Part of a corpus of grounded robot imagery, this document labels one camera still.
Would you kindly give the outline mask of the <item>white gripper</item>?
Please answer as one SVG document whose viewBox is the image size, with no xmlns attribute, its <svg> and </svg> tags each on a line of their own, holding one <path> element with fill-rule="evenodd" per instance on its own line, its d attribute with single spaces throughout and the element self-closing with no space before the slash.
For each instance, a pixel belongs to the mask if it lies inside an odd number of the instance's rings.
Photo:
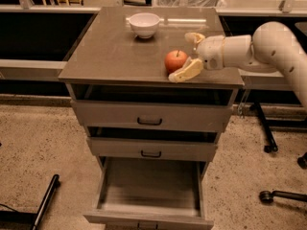
<svg viewBox="0 0 307 230">
<path fill-rule="evenodd" d="M 205 38 L 203 34 L 186 33 L 185 40 L 197 47 L 198 58 L 188 58 L 183 66 L 171 73 L 170 82 L 188 81 L 201 73 L 203 67 L 206 70 L 222 70 L 224 36 L 216 35 Z"/>
</svg>

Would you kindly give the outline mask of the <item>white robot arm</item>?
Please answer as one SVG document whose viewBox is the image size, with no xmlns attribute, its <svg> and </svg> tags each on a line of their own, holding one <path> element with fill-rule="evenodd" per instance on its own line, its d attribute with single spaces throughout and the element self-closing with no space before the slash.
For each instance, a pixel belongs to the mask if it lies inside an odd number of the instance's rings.
<svg viewBox="0 0 307 230">
<path fill-rule="evenodd" d="M 307 54 L 293 32 L 279 22 L 267 22 L 252 35 L 206 37 L 187 33 L 197 56 L 169 75 L 171 82 L 188 81 L 202 70 L 238 68 L 254 73 L 279 72 L 307 108 Z"/>
</svg>

